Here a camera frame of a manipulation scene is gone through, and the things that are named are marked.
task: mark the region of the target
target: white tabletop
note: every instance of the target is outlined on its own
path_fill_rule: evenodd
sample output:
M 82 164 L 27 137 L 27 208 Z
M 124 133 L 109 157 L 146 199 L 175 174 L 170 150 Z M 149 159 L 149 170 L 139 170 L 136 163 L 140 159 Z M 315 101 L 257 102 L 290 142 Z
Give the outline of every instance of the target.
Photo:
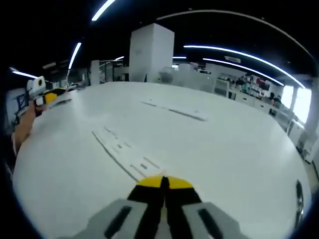
M 46 237 L 71 236 L 135 182 L 92 135 L 106 125 L 190 181 L 252 239 L 281 239 L 294 227 L 296 181 L 305 207 L 307 175 L 294 145 L 271 116 L 205 92 L 151 83 L 106 83 L 60 97 L 43 113 L 17 157 L 13 186 Z M 199 121 L 142 104 L 152 100 L 203 114 Z

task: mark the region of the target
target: window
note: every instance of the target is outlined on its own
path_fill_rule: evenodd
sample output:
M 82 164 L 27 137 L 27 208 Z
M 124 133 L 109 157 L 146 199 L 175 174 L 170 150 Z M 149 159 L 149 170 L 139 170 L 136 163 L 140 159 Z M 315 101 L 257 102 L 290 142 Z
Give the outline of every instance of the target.
M 298 88 L 294 113 L 303 123 L 307 121 L 310 102 L 311 90 Z
M 281 97 L 281 103 L 290 109 L 291 102 L 293 100 L 294 87 L 284 86 L 283 95 Z

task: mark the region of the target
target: led light strip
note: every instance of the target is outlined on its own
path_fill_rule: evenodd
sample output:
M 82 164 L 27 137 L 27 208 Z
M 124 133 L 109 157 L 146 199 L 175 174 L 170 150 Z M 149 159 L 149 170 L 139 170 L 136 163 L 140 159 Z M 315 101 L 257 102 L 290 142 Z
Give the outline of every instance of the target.
M 123 58 L 124 58 L 124 56 L 121 56 L 121 57 L 119 57 L 119 58 L 116 58 L 115 60 L 118 61 L 118 60 L 121 60 L 121 59 L 123 59 Z
M 104 13 L 104 11 L 115 1 L 116 0 L 107 0 L 103 4 L 103 6 L 101 6 L 101 8 L 96 12 L 96 14 L 93 16 L 92 21 L 97 21 L 97 19 L 99 19 L 99 17 Z
M 33 76 L 33 75 L 30 75 L 30 74 L 27 74 L 27 73 L 23 73 L 23 72 L 19 72 L 19 71 L 12 71 L 12 73 L 15 73 L 17 75 L 21 75 L 21 76 L 27 76 L 27 77 L 30 77 L 30 78 L 38 78 L 37 76 Z
M 270 76 L 267 76 L 267 75 L 265 75 L 265 74 L 263 74 L 263 73 L 261 73 L 261 72 L 259 72 L 259 71 L 255 71 L 255 70 L 250 69 L 250 68 L 248 68 L 248 67 L 244 67 L 244 66 L 241 66 L 241 65 L 237 65 L 237 64 L 234 64 L 234 63 L 227 62 L 227 61 L 219 61 L 219 60 L 208 59 L 208 58 L 203 58 L 203 60 L 205 60 L 205 61 L 214 61 L 214 62 L 219 62 L 219 63 L 224 63 L 224 64 L 228 64 L 228 65 L 240 67 L 240 68 L 243 68 L 243 69 L 246 69 L 246 70 L 255 72 L 255 73 L 257 73 L 257 74 L 259 74 L 259 75 L 261 75 L 261 76 L 267 77 L 268 79 L 270 79 L 270 80 L 276 82 L 277 84 L 279 84 L 279 85 L 281 85 L 281 86 L 284 86 L 284 84 L 281 83 L 280 81 L 277 81 L 276 79 L 274 79 L 274 78 L 272 78 L 272 77 L 270 77 Z
M 231 52 L 231 53 L 236 53 L 236 54 L 239 54 L 239 55 L 242 55 L 242 56 L 247 56 L 247 57 L 250 57 L 252 59 L 255 59 L 257 61 L 261 61 L 273 68 L 275 68 L 276 70 L 279 70 L 280 72 L 284 73 L 286 76 L 288 76 L 289 78 L 291 78 L 293 81 L 295 81 L 298 85 L 300 85 L 303 89 L 305 89 L 306 87 L 300 82 L 298 81 L 295 77 L 293 77 L 292 75 L 290 75 L 288 72 L 284 71 L 283 69 L 279 68 L 278 66 L 275 66 L 274 64 L 268 62 L 268 61 L 265 61 L 263 59 L 260 59 L 256 56 L 252 56 L 252 55 L 249 55 L 249 54 L 246 54 L 246 53 L 243 53 L 243 52 L 240 52 L 240 51 L 234 51 L 234 50 L 230 50 L 230 49 L 226 49 L 226 48 L 221 48 L 221 47 L 215 47 L 215 46 L 197 46 L 197 45 L 186 45 L 184 46 L 185 48 L 202 48 L 202 49 L 211 49 L 211 50 L 219 50 L 219 51 L 227 51 L 227 52 Z
M 76 56 L 76 54 L 78 53 L 78 51 L 79 51 L 81 45 L 82 45 L 82 43 L 79 42 L 79 43 L 76 45 L 76 47 L 75 47 L 75 50 L 74 50 L 74 52 L 73 52 L 73 55 L 72 55 L 72 58 L 71 58 L 71 61 L 70 61 L 69 70 L 72 68 L 73 61 L 74 61 L 75 56 Z
M 213 12 L 213 13 L 225 13 L 225 14 L 233 14 L 233 15 L 237 15 L 237 16 L 242 16 L 242 17 L 246 17 L 258 22 L 261 22 L 263 24 L 268 25 L 269 27 L 272 27 L 273 29 L 279 31 L 280 33 L 282 33 L 283 35 L 285 35 L 286 37 L 288 37 L 290 40 L 294 41 L 295 44 L 297 44 L 298 46 L 300 46 L 305 52 L 307 52 L 309 54 L 309 56 L 313 59 L 315 59 L 310 52 L 304 47 L 302 46 L 296 39 L 294 39 L 292 36 L 290 36 L 288 33 L 286 33 L 285 31 L 281 30 L 280 28 L 270 24 L 269 22 L 265 21 L 264 19 L 259 19 L 257 17 L 254 16 L 250 16 L 250 15 L 246 15 L 246 14 L 242 14 L 239 12 L 234 12 L 234 11 L 225 11 L 225 10 L 215 10 L 215 9 L 203 9 L 203 10 L 190 10 L 190 11 L 183 11 L 183 12 L 178 12 L 178 13 L 173 13 L 170 15 L 166 15 L 166 16 L 162 16 L 162 17 L 158 17 L 156 20 L 162 20 L 162 19 L 166 19 L 166 18 L 170 18 L 170 17 L 174 17 L 174 16 L 179 16 L 179 15 L 185 15 L 185 14 L 193 14 L 193 13 L 202 13 L 202 12 Z

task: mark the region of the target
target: white cabinet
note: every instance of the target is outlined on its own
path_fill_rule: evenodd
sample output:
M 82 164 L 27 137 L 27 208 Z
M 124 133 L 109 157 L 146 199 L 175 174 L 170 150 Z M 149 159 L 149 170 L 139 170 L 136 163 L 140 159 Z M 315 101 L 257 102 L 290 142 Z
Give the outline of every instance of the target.
M 305 160 L 309 163 L 312 161 L 318 161 L 317 157 L 319 154 L 319 138 L 317 133 L 312 134 L 305 142 L 304 150 L 308 152 L 305 155 Z
M 294 144 L 294 146 L 298 146 L 299 138 L 303 131 L 304 128 L 302 127 L 302 125 L 293 119 L 290 125 L 290 129 L 288 131 L 288 136 L 291 142 Z
M 248 106 L 252 106 L 252 107 L 254 106 L 254 98 L 249 96 L 249 95 L 246 95 L 244 93 L 237 93 L 235 101 L 238 101 L 240 103 L 244 103 Z
M 262 101 L 256 99 L 255 102 L 254 102 L 254 108 L 256 108 L 256 109 L 268 114 L 269 110 L 270 110 L 270 104 L 262 102 Z

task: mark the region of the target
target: metal handle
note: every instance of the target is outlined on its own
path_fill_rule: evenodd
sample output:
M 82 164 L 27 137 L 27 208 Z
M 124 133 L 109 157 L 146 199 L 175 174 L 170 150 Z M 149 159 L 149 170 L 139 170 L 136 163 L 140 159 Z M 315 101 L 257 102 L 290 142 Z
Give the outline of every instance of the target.
M 303 219 L 304 215 L 304 195 L 303 195 L 303 187 L 299 180 L 297 181 L 296 185 L 297 191 L 297 213 L 296 213 L 296 223 L 295 228 L 298 226 L 300 221 Z

